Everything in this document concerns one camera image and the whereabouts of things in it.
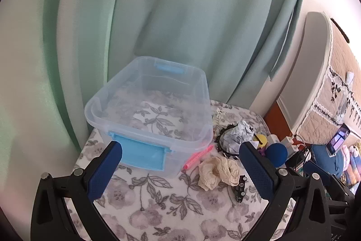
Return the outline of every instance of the crumpled paper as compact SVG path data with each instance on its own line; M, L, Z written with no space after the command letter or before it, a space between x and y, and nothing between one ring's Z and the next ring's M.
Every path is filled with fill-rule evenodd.
M239 121L237 126L226 131L221 143L222 148L230 154L238 154L239 146L243 142L253 141L253 129L245 120Z
M213 190L222 181L231 186L239 184L241 169L234 159L210 157L199 164L198 185L205 191Z

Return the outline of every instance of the quilted cover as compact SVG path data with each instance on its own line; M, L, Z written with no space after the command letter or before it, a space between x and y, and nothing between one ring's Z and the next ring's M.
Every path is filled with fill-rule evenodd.
M361 134L361 70L349 45L339 29L328 19L331 28L331 47L328 69L311 108L306 113L296 135L303 142L324 145L344 122L352 131L347 146L356 144ZM346 84L347 72L353 72L352 92ZM339 113L346 106L343 119Z

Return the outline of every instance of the pink plastic stick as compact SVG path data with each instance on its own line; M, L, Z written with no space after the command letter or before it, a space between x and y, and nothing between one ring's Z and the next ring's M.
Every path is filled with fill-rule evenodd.
M210 152L212 148L214 147L213 144L208 146L205 150L196 152L195 154L192 154L192 156L187 160L185 165L183 166L183 169L188 170L192 165L194 165L203 155Z

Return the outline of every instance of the plastic storage box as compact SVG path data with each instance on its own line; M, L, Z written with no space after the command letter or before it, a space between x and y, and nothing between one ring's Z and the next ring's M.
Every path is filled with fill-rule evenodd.
M85 106L104 143L118 141L122 164L173 177L213 138L205 73L150 56L133 60Z

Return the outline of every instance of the metal screw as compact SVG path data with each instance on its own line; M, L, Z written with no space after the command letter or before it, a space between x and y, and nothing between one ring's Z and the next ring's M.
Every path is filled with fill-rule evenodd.
M83 173L83 169L76 169L76 170L73 172L73 174L74 174L75 176L80 176L82 173Z
M315 180L319 180L319 174L313 173L312 178L314 178Z
M288 174L287 170L285 170L285 169L279 169L278 172L282 176L287 176L287 174Z
M44 172L42 173L42 175L40 176L43 180L47 179L49 177L49 173Z

